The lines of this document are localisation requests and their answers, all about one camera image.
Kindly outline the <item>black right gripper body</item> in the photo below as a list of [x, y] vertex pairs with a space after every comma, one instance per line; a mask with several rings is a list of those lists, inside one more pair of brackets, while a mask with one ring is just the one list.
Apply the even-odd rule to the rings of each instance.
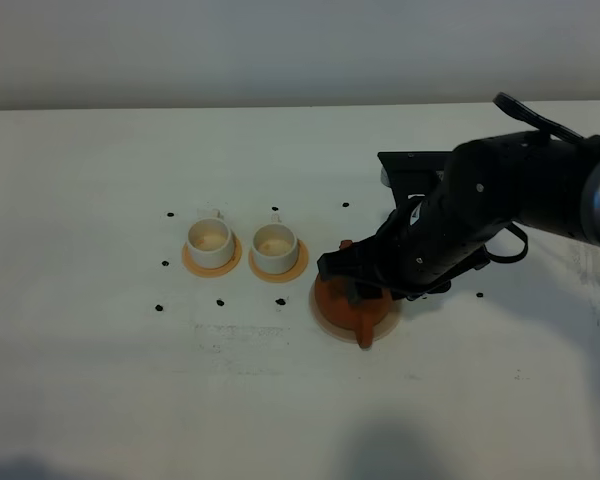
[[524, 259], [528, 236], [513, 219], [528, 146], [526, 137], [490, 137], [448, 151], [437, 187], [396, 205], [376, 232], [379, 286], [419, 297], [470, 269]]

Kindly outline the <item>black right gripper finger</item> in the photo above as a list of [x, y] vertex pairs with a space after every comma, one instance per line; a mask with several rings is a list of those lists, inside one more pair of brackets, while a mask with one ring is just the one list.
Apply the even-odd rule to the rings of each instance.
[[337, 251], [327, 252], [317, 261], [322, 280], [345, 277], [354, 280], [376, 280], [376, 242], [374, 238], [353, 242]]
[[347, 283], [347, 300], [351, 305], [363, 302], [385, 301], [391, 303], [393, 297], [388, 289], [360, 282]]

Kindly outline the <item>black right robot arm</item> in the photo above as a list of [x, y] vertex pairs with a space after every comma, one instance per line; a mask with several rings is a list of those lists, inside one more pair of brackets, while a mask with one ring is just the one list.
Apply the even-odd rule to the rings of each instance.
[[348, 281], [351, 300], [446, 292], [465, 272], [504, 262], [486, 247], [504, 230], [600, 247], [600, 136], [527, 131], [379, 160], [394, 210], [374, 235], [318, 261], [322, 280]]

